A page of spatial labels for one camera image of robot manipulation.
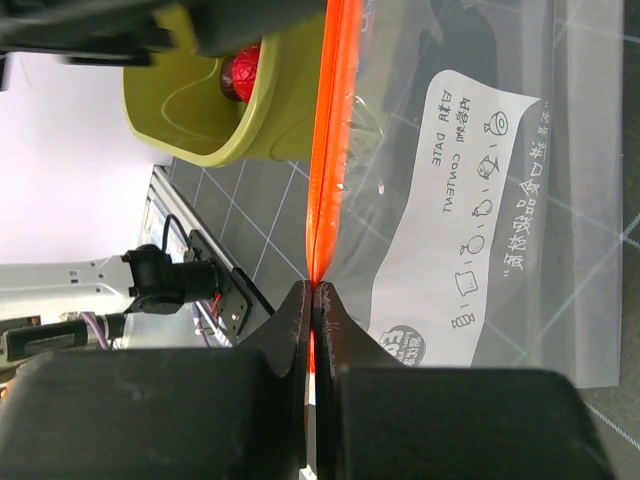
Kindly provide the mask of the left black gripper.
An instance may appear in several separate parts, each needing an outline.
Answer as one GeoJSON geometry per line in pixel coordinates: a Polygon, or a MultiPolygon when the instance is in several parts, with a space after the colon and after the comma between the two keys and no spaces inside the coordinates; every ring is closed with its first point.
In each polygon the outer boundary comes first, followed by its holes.
{"type": "Polygon", "coordinates": [[[325,1],[3,1],[1,52],[59,55],[72,64],[149,66],[174,41],[159,22],[186,10],[196,51],[212,57],[326,10],[325,1]]]}

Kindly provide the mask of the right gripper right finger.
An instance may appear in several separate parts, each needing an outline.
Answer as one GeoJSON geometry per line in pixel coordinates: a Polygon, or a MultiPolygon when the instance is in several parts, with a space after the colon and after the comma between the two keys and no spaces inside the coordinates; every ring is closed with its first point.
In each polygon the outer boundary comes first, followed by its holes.
{"type": "Polygon", "coordinates": [[[540,369],[411,368],[314,290],[322,479],[611,479],[588,409],[540,369]]]}

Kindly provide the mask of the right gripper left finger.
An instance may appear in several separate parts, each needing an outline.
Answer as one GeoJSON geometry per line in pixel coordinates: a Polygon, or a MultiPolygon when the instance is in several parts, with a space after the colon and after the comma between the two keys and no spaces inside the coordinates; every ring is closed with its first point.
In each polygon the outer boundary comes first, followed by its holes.
{"type": "Polygon", "coordinates": [[[58,351],[1,404],[5,479],[295,479],[311,285],[232,348],[58,351]]]}

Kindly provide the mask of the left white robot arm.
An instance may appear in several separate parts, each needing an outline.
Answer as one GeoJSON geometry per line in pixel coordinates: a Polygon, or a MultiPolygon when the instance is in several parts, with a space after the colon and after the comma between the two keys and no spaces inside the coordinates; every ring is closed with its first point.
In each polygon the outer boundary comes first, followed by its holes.
{"type": "MultiPolygon", "coordinates": [[[[200,167],[311,150],[327,5],[323,1],[5,1],[3,53],[119,67],[133,134],[200,167]]],[[[76,334],[107,343],[106,314],[173,314],[234,282],[215,258],[165,245],[71,263],[5,265],[1,316],[77,312],[76,334]]]]}

